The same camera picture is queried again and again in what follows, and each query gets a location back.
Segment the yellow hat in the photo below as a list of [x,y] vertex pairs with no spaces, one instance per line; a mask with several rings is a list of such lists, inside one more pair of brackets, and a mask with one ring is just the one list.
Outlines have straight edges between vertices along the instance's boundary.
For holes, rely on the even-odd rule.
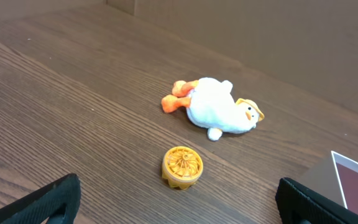
[[236,104],[239,105],[240,103],[248,103],[251,107],[253,107],[256,111],[258,111],[258,113],[259,113],[259,120],[258,121],[262,121],[263,119],[265,119],[265,115],[258,108],[258,105],[256,105],[256,103],[253,102],[252,100],[245,100],[245,99],[239,98],[237,100]]

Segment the ridged yellow top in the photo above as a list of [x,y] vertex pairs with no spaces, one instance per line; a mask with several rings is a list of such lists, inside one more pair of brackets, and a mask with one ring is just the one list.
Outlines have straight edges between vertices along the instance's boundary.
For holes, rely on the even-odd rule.
[[164,165],[170,176],[178,180],[196,180],[203,172],[203,161],[200,156],[184,146],[170,149],[164,157]]

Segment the plush toy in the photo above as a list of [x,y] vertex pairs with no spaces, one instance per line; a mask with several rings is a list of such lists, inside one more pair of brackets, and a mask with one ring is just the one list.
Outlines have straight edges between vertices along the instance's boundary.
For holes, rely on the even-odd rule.
[[181,106],[195,125],[207,128],[208,137],[217,141],[223,132],[246,133],[256,128],[265,115],[252,100],[238,99],[234,102],[230,92],[233,84],[227,80],[201,78],[192,82],[177,81],[172,95],[161,101],[162,109],[171,113]]

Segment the stuffed animal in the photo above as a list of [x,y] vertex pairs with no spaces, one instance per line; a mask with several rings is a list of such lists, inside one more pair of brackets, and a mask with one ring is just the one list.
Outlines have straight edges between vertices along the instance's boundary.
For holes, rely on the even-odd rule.
[[201,78],[192,82],[177,81],[172,95],[161,101],[165,113],[181,106],[195,125],[208,129],[208,138],[217,141],[223,132],[246,133],[256,128],[265,115],[252,100],[238,99],[234,102],[230,92],[233,84],[227,80]]

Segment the plush duck's head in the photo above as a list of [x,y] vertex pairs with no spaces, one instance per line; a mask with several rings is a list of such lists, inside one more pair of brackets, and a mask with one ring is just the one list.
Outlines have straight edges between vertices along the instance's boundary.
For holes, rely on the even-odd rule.
[[256,124],[258,121],[265,119],[265,115],[258,108],[258,105],[256,105],[256,103],[252,100],[244,100],[239,98],[236,102],[236,105],[240,107],[242,111],[244,111],[247,119],[251,123]]

